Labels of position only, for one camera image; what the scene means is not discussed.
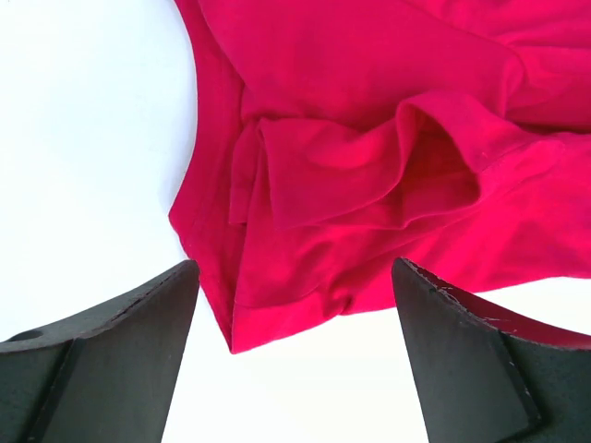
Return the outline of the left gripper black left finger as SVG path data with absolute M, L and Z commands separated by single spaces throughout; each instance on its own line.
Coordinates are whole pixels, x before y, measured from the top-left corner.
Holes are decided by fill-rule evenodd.
M 3 341 L 2 441 L 161 441 L 198 292 L 199 267 L 185 260 Z

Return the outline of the crimson red t shirt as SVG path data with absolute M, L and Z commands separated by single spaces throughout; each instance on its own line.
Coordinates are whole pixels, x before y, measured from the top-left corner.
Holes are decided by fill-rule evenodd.
M 196 144 L 170 211 L 232 353 L 590 275 L 586 1 L 181 1 Z

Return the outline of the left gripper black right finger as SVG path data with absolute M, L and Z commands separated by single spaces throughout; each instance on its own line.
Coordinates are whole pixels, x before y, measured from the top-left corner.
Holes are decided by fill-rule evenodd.
M 398 258 L 398 315 L 428 440 L 590 440 L 589 336 L 525 317 Z

